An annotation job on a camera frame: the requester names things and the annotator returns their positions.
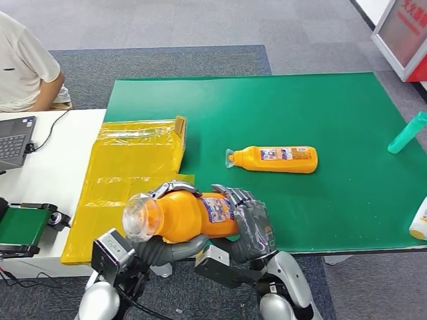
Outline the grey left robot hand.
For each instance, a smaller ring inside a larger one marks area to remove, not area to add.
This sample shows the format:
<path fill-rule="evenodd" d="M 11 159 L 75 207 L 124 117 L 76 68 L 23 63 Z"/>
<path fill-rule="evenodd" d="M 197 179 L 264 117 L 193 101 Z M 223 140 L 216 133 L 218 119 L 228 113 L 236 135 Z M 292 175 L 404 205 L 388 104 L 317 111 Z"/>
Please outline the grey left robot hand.
<path fill-rule="evenodd" d="M 163 183 L 153 191 L 149 191 L 147 195 L 153 199 L 160 199 L 172 191 L 188 191 L 196 197 L 202 196 L 196 187 L 190 183 L 177 180 Z M 201 234 L 193 237 L 189 241 L 169 244 L 163 241 L 160 236 L 153 236 L 142 243 L 131 241 L 131 245 L 135 250 L 135 255 L 142 263 L 159 267 L 196 255 L 208 241 L 208 236 Z"/>

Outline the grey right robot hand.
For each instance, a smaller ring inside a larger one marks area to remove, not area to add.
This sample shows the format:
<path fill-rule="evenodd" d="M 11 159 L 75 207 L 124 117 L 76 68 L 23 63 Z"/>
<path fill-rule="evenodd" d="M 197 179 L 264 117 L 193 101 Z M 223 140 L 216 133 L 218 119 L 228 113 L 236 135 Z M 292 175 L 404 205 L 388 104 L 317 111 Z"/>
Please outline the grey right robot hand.
<path fill-rule="evenodd" d="M 213 184 L 212 190 L 225 196 L 237 223 L 239 238 L 212 239 L 211 242 L 226 251 L 236 263 L 260 259 L 277 251 L 274 231 L 265 203 L 255 199 L 249 191 Z"/>

